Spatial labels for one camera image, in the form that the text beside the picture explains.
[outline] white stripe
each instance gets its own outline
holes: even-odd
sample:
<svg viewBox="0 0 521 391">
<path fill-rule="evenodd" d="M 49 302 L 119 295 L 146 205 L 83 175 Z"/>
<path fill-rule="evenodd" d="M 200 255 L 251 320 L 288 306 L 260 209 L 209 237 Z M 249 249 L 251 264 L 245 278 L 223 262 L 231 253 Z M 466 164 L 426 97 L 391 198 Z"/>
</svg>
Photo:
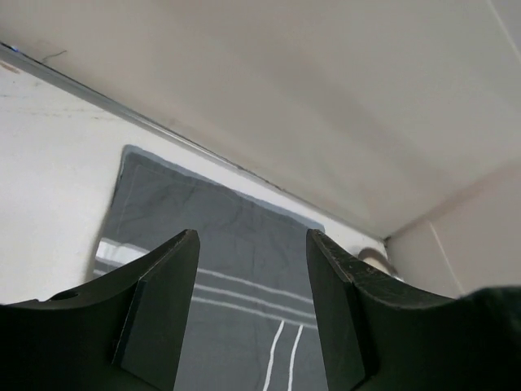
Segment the white stripe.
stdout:
<svg viewBox="0 0 521 391">
<path fill-rule="evenodd" d="M 226 303 L 225 301 L 216 301 L 216 300 L 210 300 L 210 299 L 203 299 L 202 297 L 192 296 L 192 301 L 195 301 L 196 303 L 204 303 L 204 304 L 212 304 L 212 305 L 218 305 L 220 307 L 230 308 L 232 310 L 242 311 L 242 312 L 248 312 L 249 314 L 254 314 L 261 316 L 262 318 L 268 318 L 268 319 L 274 319 L 274 320 L 282 320 L 288 324 L 293 324 L 295 326 L 304 326 L 306 328 L 311 328 L 313 330 L 318 330 L 317 326 L 311 323 L 300 323 L 295 322 L 291 319 L 286 319 L 282 316 L 273 315 L 273 314 L 265 314 L 262 311 L 258 310 L 252 310 L 247 307 L 243 307 L 241 305 L 235 305 L 231 303 Z"/>
<path fill-rule="evenodd" d="M 198 268 L 197 271 L 204 275 L 212 275 L 214 277 L 218 277 L 219 279 L 228 279 L 229 281 L 235 281 L 236 283 L 243 283 L 244 285 L 259 288 L 259 289 L 269 292 L 269 293 L 283 295 L 283 296 L 291 297 L 292 299 L 303 301 L 304 303 L 313 304 L 313 300 L 308 299 L 307 297 L 303 297 L 303 296 L 297 295 L 295 293 L 287 292 L 287 291 L 282 291 L 280 289 L 266 287 L 265 285 L 260 285 L 259 283 L 253 283 L 252 281 L 248 281 L 247 279 L 240 279 L 238 277 L 232 277 L 231 275 L 224 275 L 217 271 L 206 270 L 206 269 L 202 269 L 202 268 Z"/>
<path fill-rule="evenodd" d="M 270 303 L 269 301 L 264 301 L 264 300 L 261 300 L 261 299 L 257 299 L 256 297 L 252 297 L 252 296 L 248 296 L 248 295 L 242 295 L 240 293 L 231 292 L 231 291 L 228 291 L 228 290 L 225 290 L 225 289 L 211 288 L 211 287 L 207 287 L 205 285 L 200 285 L 198 283 L 194 284 L 194 288 L 195 289 L 200 289 L 201 291 L 213 292 L 213 293 L 218 293 L 218 294 L 221 294 L 221 295 L 227 295 L 227 296 L 231 296 L 231 297 L 236 297 L 238 299 L 242 299 L 242 300 L 245 300 L 245 301 L 252 301 L 254 303 L 259 303 L 259 304 L 265 305 L 266 307 L 274 308 L 276 310 L 286 311 L 286 312 L 289 312 L 291 314 L 304 316 L 306 318 L 316 319 L 315 315 L 314 314 L 310 314 L 309 312 L 294 310 L 294 309 L 292 309 L 290 307 L 286 307 L 284 305 L 278 305 L 278 304 Z"/>
<path fill-rule="evenodd" d="M 264 382 L 264 388 L 262 391 L 267 391 L 269 387 L 269 381 L 271 380 L 271 370 L 274 367 L 274 358 L 275 358 L 275 347 L 277 346 L 278 338 L 284 328 L 284 321 L 280 323 L 278 326 L 277 334 L 275 334 L 274 342 L 271 344 L 271 349 L 269 350 L 269 362 L 268 362 L 268 370 L 266 371 L 266 380 Z"/>
<path fill-rule="evenodd" d="M 144 255 L 147 255 L 148 253 L 149 251 L 145 250 L 144 248 L 139 248 L 137 246 L 129 246 L 128 244 L 117 244 L 116 242 L 101 240 L 99 242 L 98 250 L 96 251 L 96 257 L 107 259 L 109 261 L 118 262 L 121 265 L 126 265 L 127 263 L 134 261 Z M 291 297 L 292 299 L 303 301 L 304 303 L 308 303 L 311 305 L 313 304 L 313 300 L 308 299 L 307 297 L 297 295 L 296 293 L 283 291 L 281 289 L 270 288 L 259 283 L 253 283 L 252 281 L 248 281 L 247 279 L 240 279 L 239 277 L 224 275 L 217 271 L 207 270 L 200 267 L 197 268 L 197 271 L 204 275 L 212 275 L 213 277 L 218 277 L 219 279 L 228 279 L 229 281 L 243 283 L 244 285 L 258 288 L 265 292 L 283 295 L 286 297 Z"/>
<path fill-rule="evenodd" d="M 296 334 L 295 343 L 293 344 L 293 349 L 291 350 L 291 359 L 290 359 L 290 379 L 287 382 L 287 391 L 291 391 L 293 388 L 293 367 L 295 365 L 295 354 L 296 348 L 299 345 L 300 336 L 302 335 L 302 326 L 299 327 L 299 332 Z"/>
</svg>

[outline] gray cloth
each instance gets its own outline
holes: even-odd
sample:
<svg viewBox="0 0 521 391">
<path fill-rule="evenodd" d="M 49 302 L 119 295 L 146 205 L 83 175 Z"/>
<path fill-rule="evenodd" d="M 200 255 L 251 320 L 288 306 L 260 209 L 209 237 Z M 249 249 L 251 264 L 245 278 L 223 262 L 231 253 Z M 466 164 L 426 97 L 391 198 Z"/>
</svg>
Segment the gray cloth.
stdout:
<svg viewBox="0 0 521 391">
<path fill-rule="evenodd" d="M 136 147 L 121 167 L 95 275 L 186 228 L 201 240 L 175 390 L 327 389 L 305 259 L 322 227 Z"/>
</svg>

